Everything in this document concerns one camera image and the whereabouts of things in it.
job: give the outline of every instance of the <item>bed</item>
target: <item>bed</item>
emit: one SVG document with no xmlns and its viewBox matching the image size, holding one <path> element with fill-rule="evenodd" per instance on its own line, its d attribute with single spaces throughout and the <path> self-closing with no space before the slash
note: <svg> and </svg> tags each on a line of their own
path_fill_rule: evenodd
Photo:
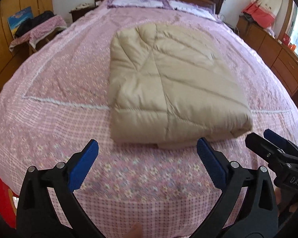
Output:
<svg viewBox="0 0 298 238">
<path fill-rule="evenodd" d="M 216 13 L 223 3 L 199 1 Z M 54 167 L 96 139 L 99 156 L 75 196 L 108 238 L 122 237 L 136 222 L 143 225 L 144 237 L 188 236 L 221 193 L 194 147 L 163 150 L 110 139 L 110 41 L 116 31 L 148 22 L 208 33 L 245 90 L 253 131 L 262 135 L 270 128 L 298 145 L 298 109 L 258 54 L 228 27 L 174 10 L 108 9 L 105 0 L 29 57 L 5 84 L 0 94 L 0 177 L 18 194 L 29 166 Z M 245 136 L 212 145 L 243 167 L 266 165 L 245 147 Z M 68 224 L 52 190 L 50 194 L 61 222 Z"/>
</svg>

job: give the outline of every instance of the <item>blue picture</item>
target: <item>blue picture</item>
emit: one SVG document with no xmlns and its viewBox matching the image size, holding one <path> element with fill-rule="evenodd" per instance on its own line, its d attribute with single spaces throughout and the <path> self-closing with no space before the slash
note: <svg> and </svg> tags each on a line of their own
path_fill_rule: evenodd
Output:
<svg viewBox="0 0 298 238">
<path fill-rule="evenodd" d="M 15 33 L 22 22 L 24 22 L 26 19 L 33 19 L 33 13 L 31 10 L 31 7 L 27 7 L 13 16 L 8 18 L 8 24 L 12 33 L 13 38 L 15 38 Z"/>
</svg>

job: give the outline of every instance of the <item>red fabric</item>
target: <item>red fabric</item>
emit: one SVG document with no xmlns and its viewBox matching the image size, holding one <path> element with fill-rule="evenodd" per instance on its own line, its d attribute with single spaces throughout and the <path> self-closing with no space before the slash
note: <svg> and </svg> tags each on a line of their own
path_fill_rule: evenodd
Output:
<svg viewBox="0 0 298 238">
<path fill-rule="evenodd" d="M 275 17 L 272 16 L 265 8 L 252 2 L 242 12 L 252 15 L 253 19 L 262 28 L 270 27 L 275 20 Z"/>
<path fill-rule="evenodd" d="M 0 179 L 0 215 L 11 227 L 16 227 L 16 217 L 8 193 L 9 187 Z"/>
</svg>

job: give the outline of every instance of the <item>metal pin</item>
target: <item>metal pin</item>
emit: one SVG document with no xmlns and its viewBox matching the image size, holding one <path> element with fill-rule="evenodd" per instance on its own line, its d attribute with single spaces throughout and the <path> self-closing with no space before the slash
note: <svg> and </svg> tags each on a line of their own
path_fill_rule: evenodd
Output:
<svg viewBox="0 0 298 238">
<path fill-rule="evenodd" d="M 261 166 L 261 167 L 260 167 L 260 170 L 261 170 L 263 173 L 267 172 L 267 168 L 264 167 L 264 166 Z"/>
<path fill-rule="evenodd" d="M 232 161 L 232 162 L 231 162 L 231 166 L 232 166 L 233 168 L 238 168 L 238 167 L 240 166 L 240 164 L 237 163 L 236 161 Z"/>
<path fill-rule="evenodd" d="M 59 163 L 56 164 L 56 167 L 57 167 L 58 169 L 61 169 L 61 168 L 63 168 L 64 166 L 65 166 L 65 163 L 64 163 L 64 162 L 59 162 Z"/>
<path fill-rule="evenodd" d="M 34 170 L 35 170 L 35 166 L 30 166 L 30 167 L 28 168 L 28 171 L 29 171 L 30 173 L 32 173 Z"/>
</svg>

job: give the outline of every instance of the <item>blue gripper pad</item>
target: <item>blue gripper pad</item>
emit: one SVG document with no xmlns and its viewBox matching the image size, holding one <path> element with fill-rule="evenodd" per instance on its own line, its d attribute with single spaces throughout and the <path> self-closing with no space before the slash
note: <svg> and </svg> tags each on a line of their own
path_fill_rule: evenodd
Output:
<svg viewBox="0 0 298 238">
<path fill-rule="evenodd" d="M 71 192 L 80 189 L 85 177 L 98 156 L 99 147 L 97 141 L 93 140 L 90 142 L 89 147 L 85 147 L 85 149 L 86 151 L 84 155 L 81 156 L 76 166 L 69 174 L 68 188 Z"/>
<path fill-rule="evenodd" d="M 280 149 L 286 151 L 287 149 L 287 140 L 283 137 L 279 136 L 275 132 L 273 132 L 270 129 L 267 129 L 264 131 L 264 138 L 271 143 L 273 143 L 275 146 L 279 147 Z"/>
<path fill-rule="evenodd" d="M 214 186 L 224 190 L 226 188 L 226 171 L 214 155 L 213 148 L 209 147 L 203 139 L 199 139 L 196 150 Z"/>
</svg>

